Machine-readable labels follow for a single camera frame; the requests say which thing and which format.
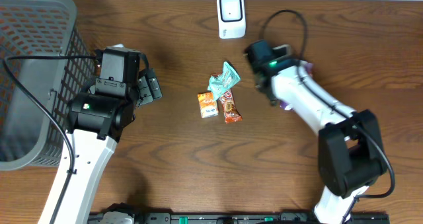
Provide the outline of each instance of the gray plastic basket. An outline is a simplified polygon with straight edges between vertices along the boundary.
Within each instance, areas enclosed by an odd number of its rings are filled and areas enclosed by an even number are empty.
[[[0,57],[88,55],[72,0],[0,0]],[[20,82],[63,125],[67,102],[94,73],[89,59],[10,62]],[[0,68],[0,170],[57,166],[63,139]]]

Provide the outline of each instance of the wood grain surface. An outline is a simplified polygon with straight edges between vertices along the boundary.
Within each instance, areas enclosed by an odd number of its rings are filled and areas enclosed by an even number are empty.
[[[174,212],[278,212],[312,209],[323,183],[317,138],[295,112],[269,105],[254,89],[243,50],[273,12],[295,9],[309,24],[305,59],[315,80],[381,126],[397,177],[395,192],[354,211],[386,211],[392,223],[422,223],[423,2],[246,0],[244,38],[221,40],[215,0],[74,0],[78,28],[93,50],[123,43],[147,54],[163,98],[136,112],[107,165],[92,207],[127,202]],[[291,15],[266,31],[274,46],[298,52],[301,25]],[[201,119],[197,94],[229,60],[243,121]],[[0,173],[0,223],[35,223],[56,170]],[[389,187],[382,176],[368,193]]]

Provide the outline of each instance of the teal snack wrapper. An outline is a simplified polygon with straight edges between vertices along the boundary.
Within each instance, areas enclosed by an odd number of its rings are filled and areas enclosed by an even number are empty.
[[[211,76],[207,89],[213,93],[213,100],[216,101],[239,81],[241,81],[241,78],[238,73],[225,61],[223,63],[223,73],[217,77]]]

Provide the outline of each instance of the orange snack packet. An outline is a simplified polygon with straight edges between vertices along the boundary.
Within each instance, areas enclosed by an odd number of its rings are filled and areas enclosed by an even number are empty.
[[[216,116],[219,114],[217,109],[217,102],[213,101],[213,93],[198,94],[198,102],[200,103],[200,112],[202,118],[208,118],[210,116]]]
[[[222,95],[220,98],[220,103],[222,103],[223,114],[225,115],[225,122],[240,122],[243,120],[243,117],[239,114],[238,110],[235,108],[235,101],[233,100],[232,90],[229,89]]]

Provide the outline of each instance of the red candy wrapper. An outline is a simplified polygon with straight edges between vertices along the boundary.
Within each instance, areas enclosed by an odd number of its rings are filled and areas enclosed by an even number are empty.
[[[219,101],[222,103],[223,114],[225,115],[225,122],[227,124],[243,120],[243,117],[241,117],[238,110],[235,108],[235,101],[233,100],[231,89],[226,91],[225,94],[219,98]]]

